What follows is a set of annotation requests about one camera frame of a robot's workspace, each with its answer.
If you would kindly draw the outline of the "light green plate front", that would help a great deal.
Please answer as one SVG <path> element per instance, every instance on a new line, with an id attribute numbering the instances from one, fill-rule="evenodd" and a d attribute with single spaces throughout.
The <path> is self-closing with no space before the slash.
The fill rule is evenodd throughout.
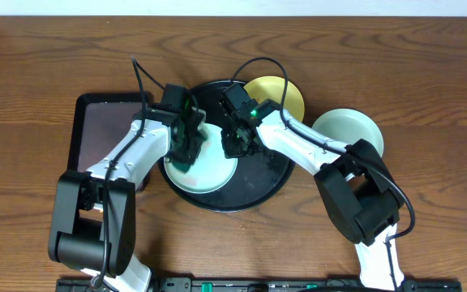
<path id="1" fill-rule="evenodd" d="M 315 120 L 313 130 L 329 138 L 354 144 L 360 139 L 370 142 L 382 157 L 384 141 L 377 124 L 355 109 L 333 109 Z"/>

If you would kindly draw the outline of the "light green plate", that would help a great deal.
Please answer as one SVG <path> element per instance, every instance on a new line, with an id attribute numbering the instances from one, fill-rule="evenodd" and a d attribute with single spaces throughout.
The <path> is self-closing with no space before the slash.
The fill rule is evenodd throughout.
<path id="1" fill-rule="evenodd" d="M 384 141 L 377 124 L 355 109 L 333 109 L 315 120 L 313 130 L 329 138 L 354 144 L 360 139 L 370 142 L 382 157 Z"/>
<path id="2" fill-rule="evenodd" d="M 237 169 L 237 158 L 226 158 L 221 143 L 221 128 L 205 123 L 207 139 L 201 145 L 199 155 L 187 172 L 179 170 L 173 162 L 163 162 L 170 182 L 178 188 L 193 193 L 204 194 L 223 187 Z"/>

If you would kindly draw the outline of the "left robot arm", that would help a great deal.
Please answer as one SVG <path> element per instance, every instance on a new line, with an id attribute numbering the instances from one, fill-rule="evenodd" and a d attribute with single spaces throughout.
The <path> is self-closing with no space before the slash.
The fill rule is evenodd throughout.
<path id="1" fill-rule="evenodd" d="M 134 254 L 135 193 L 161 159 L 187 172 L 195 163 L 206 118 L 183 86 L 165 86 L 161 102 L 143 104 L 115 148 L 84 172 L 58 180 L 48 254 L 91 276 L 92 290 L 147 291 L 151 270 Z"/>

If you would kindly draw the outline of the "yellow plate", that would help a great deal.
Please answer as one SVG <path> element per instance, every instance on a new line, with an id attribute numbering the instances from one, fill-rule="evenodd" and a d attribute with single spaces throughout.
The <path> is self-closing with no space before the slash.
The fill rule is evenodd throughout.
<path id="1" fill-rule="evenodd" d="M 284 91 L 285 79 L 278 76 L 262 76 L 245 84 L 243 87 L 248 95 L 259 103 L 270 99 L 281 102 Z M 290 81 L 288 82 L 285 109 L 299 122 L 305 115 L 305 102 L 299 89 Z"/>

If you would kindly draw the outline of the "green sponge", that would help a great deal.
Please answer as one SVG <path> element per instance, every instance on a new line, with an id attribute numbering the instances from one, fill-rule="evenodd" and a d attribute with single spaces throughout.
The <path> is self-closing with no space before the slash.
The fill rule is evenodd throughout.
<path id="1" fill-rule="evenodd" d="M 184 163 L 184 162 L 180 162 L 180 161 L 172 161 L 172 166 L 178 170 L 178 171 L 181 171 L 183 173 L 186 173 L 189 171 L 189 169 L 191 168 L 191 164 L 189 163 Z"/>

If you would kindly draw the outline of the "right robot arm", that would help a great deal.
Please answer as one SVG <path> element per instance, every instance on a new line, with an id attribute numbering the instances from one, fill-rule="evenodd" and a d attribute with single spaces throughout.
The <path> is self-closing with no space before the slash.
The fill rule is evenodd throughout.
<path id="1" fill-rule="evenodd" d="M 229 117 L 223 130 L 228 158 L 258 148 L 276 151 L 313 175 L 323 205 L 336 229 L 356 247 L 360 281 L 367 289 L 398 291 L 405 280 L 396 253 L 401 207 L 411 209 L 375 147 L 333 140 L 295 119 L 281 103 L 258 102 L 240 84 L 222 93 Z"/>

